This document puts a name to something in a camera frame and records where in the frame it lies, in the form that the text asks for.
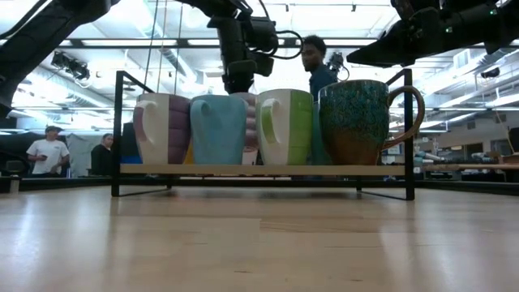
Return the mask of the purple and white mug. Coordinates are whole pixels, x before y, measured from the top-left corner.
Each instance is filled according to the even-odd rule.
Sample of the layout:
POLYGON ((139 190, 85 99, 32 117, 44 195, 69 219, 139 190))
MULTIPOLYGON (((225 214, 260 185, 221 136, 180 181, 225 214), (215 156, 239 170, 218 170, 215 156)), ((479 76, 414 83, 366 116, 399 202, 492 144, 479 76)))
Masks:
POLYGON ((133 110, 133 127, 145 165, 182 164, 191 142, 188 98, 145 93, 133 110))

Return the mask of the teal mug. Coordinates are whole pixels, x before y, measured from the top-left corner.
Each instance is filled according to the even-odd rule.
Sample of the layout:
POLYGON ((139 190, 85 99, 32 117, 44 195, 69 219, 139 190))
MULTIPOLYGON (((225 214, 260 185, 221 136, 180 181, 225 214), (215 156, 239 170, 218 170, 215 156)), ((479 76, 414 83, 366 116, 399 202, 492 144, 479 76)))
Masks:
POLYGON ((313 103, 311 161, 313 165, 326 164, 326 152, 320 133, 319 105, 316 101, 313 103))

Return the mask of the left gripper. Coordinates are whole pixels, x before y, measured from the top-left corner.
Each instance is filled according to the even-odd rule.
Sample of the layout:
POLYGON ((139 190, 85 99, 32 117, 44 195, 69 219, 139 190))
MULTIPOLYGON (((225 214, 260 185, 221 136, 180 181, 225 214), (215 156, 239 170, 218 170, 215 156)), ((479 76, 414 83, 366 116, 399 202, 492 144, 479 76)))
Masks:
POLYGON ((254 83, 256 62, 249 52, 242 23, 249 19, 251 8, 218 7, 212 12, 208 26, 217 30, 221 60, 231 62, 225 73, 227 93, 248 92, 254 83))

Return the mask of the overhead strip light bar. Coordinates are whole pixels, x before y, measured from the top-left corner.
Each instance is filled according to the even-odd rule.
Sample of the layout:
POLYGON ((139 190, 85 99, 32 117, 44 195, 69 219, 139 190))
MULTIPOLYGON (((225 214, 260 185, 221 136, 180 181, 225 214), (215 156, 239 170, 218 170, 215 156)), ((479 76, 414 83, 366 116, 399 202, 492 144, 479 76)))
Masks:
MULTIPOLYGON (((331 48, 357 49, 370 45, 375 42, 374 38, 324 38, 326 46, 331 48)), ((107 48, 146 48, 169 47, 169 48, 218 48, 220 41, 217 38, 165 38, 165 39, 145 39, 145 38, 69 38, 63 41, 58 48, 82 49, 107 49, 107 48)))

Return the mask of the light blue mug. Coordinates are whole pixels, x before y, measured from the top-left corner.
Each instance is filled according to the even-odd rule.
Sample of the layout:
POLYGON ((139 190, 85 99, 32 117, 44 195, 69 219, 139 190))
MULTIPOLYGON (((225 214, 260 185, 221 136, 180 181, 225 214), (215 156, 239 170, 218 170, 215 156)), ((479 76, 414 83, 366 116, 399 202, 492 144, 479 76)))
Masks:
POLYGON ((247 103, 241 97, 194 97, 191 100, 190 118, 195 164, 242 164, 247 128, 247 103))

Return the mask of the dark speckled blue-brown mug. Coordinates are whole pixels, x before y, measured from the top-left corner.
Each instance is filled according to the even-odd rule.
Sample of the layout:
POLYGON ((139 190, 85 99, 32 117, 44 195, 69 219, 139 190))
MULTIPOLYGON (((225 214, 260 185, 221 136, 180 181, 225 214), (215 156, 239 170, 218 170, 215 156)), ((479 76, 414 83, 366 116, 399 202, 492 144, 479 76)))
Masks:
POLYGON ((324 148, 335 165, 377 165, 382 151, 418 132, 425 109, 422 94, 413 86, 391 91, 386 83, 372 79, 330 84, 319 92, 324 148), (389 108, 402 93, 414 96, 418 113, 408 131, 389 140, 389 108))

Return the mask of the black draped equipment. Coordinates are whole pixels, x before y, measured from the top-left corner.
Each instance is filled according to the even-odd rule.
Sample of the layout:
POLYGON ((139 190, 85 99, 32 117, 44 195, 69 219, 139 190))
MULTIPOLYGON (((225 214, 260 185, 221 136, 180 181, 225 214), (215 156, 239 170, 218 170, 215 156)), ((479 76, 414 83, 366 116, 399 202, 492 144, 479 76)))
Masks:
POLYGON ((26 176, 31 169, 21 135, 0 135, 0 171, 26 176))

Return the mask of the black rack with wooden shelf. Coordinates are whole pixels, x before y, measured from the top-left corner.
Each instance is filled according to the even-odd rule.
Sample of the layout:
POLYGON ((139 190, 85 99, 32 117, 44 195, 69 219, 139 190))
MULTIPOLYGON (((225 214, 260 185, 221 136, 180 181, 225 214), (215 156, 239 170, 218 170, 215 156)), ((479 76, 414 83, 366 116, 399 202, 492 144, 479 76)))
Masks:
MULTIPOLYGON (((398 73, 396 73, 390 80, 387 81, 388 85, 391 85, 395 83, 400 78, 403 78, 404 85, 410 86, 413 85, 413 73, 411 69, 402 69, 398 73)), ((206 182, 203 182, 204 178, 199 181, 184 181, 181 182, 180 174, 167 174, 166 176, 160 177, 160 178, 152 178, 152 177, 145 177, 145 176, 134 176, 133 174, 123 174, 122 173, 122 167, 125 158, 122 154, 122 146, 125 146, 126 144, 122 144, 127 137, 122 135, 123 133, 123 124, 122 124, 122 90, 123 90, 123 83, 127 79, 127 81, 131 81, 132 83, 136 84, 139 88, 143 89, 145 92, 148 93, 154 93, 152 89, 144 85, 142 82, 137 80, 134 76, 129 74, 128 72, 124 70, 116 71, 116 81, 115 81, 115 98, 114 98, 114 144, 113 144, 113 158, 112 158, 112 168, 113 173, 111 175, 111 195, 113 197, 123 197, 123 196, 130 196, 130 195, 142 195, 142 194, 148 194, 153 191, 141 191, 141 192, 132 192, 132 193, 126 193, 121 194, 120 187, 121 185, 127 185, 127 186, 161 186, 162 188, 159 191, 163 190, 171 190, 172 187, 228 187, 232 185, 232 182, 230 178, 224 179, 221 184, 218 184, 217 182, 212 183, 206 180, 206 182)), ((411 128, 411 112, 412 112, 412 105, 411 105, 411 93, 404 93, 405 95, 405 130, 410 130, 411 128)), ((388 184, 388 187, 403 187, 405 188, 405 197, 396 197, 392 195, 382 195, 380 193, 375 192, 369 192, 366 190, 362 190, 362 187, 368 188, 368 187, 376 187, 379 185, 383 185, 383 182, 377 182, 372 181, 368 182, 367 180, 363 180, 363 177, 367 177, 367 174, 364 175, 355 175, 353 182, 346 182, 346 181, 338 181, 338 182, 330 182, 330 186, 333 187, 347 187, 347 186, 355 186, 356 192, 359 197, 362 196, 362 194, 366 195, 375 195, 379 197, 386 197, 390 199, 396 199, 396 200, 407 200, 407 201, 413 201, 415 199, 415 179, 414 175, 411 174, 412 172, 412 163, 411 160, 411 154, 405 154, 405 162, 404 162, 404 168, 405 173, 404 175, 404 181, 403 182, 392 182, 388 184)), ((328 185, 328 182, 320 181, 320 182, 310 182, 310 181, 296 181, 295 183, 291 183, 290 186, 295 187, 318 187, 318 188, 324 188, 328 185)))

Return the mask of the green and white mug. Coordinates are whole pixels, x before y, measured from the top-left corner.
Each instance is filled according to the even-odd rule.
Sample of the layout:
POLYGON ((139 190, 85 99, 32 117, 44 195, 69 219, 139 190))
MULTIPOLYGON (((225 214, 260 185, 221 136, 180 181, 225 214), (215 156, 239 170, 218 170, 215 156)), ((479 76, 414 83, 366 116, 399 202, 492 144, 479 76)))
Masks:
POLYGON ((262 92, 255 102, 259 151, 265 165, 305 165, 311 150, 313 97, 298 89, 262 92))

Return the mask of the black table edge frame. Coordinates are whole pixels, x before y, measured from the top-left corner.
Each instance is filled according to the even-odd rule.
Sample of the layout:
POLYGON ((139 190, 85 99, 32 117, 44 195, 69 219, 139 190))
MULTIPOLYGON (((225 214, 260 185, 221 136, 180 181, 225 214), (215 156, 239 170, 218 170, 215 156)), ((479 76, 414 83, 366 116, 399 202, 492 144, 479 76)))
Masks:
MULTIPOLYGON (((134 177, 121 178, 121 185, 129 186, 173 186, 173 187, 301 187, 301 188, 355 188, 354 181, 292 181, 281 179, 225 178, 225 179, 169 179, 134 177)), ((22 178, 21 191, 39 191, 74 187, 110 186, 110 178, 22 178)), ((496 195, 519 196, 519 183, 511 182, 464 182, 441 180, 417 180, 416 188, 447 191, 481 192, 496 195)))

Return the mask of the black monitor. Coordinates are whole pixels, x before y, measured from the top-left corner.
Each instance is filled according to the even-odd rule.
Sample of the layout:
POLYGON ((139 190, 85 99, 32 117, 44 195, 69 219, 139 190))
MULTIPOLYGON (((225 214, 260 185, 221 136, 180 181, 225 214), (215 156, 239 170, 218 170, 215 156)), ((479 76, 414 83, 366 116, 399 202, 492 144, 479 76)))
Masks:
POLYGON ((121 155, 123 157, 135 157, 139 155, 132 122, 126 122, 122 125, 121 155))

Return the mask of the person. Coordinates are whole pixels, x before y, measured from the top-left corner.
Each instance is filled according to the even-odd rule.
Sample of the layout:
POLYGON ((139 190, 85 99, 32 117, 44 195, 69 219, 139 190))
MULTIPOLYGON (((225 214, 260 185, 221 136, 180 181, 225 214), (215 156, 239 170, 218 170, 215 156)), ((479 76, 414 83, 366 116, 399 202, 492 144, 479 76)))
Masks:
POLYGON ((45 138, 34 141, 26 153, 33 163, 32 176, 36 178, 56 178, 61 176, 62 167, 70 158, 69 150, 64 142, 58 140, 60 127, 48 126, 45 138))
POLYGON ((91 174, 96 176, 110 176, 112 173, 112 152, 114 142, 110 133, 102 136, 101 142, 91 151, 91 174))
POLYGON ((327 52, 324 40, 316 35, 306 36, 302 41, 302 64, 304 70, 311 74, 309 79, 310 93, 314 102, 319 100, 319 91, 337 82, 337 76, 324 64, 327 52))

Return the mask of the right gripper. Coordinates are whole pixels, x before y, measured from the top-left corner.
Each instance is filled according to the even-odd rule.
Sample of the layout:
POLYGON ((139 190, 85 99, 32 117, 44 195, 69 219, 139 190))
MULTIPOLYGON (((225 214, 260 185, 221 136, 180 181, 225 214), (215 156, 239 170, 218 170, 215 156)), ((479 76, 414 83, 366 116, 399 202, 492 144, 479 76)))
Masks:
POLYGON ((375 42, 348 54, 347 62, 373 67, 413 65, 417 59, 480 42, 483 21, 489 18, 489 0, 421 0, 421 6, 393 8, 400 19, 375 42))

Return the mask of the pink ribbed mug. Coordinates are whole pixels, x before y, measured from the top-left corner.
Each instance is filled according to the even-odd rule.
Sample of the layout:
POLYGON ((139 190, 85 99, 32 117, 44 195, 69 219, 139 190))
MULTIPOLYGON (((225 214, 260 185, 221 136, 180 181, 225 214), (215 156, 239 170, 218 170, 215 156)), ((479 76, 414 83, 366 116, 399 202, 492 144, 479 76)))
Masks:
POLYGON ((233 96, 240 97, 247 103, 247 124, 245 145, 242 151, 242 164, 255 165, 259 152, 258 135, 256 132, 255 102, 257 96, 249 92, 236 92, 233 96))

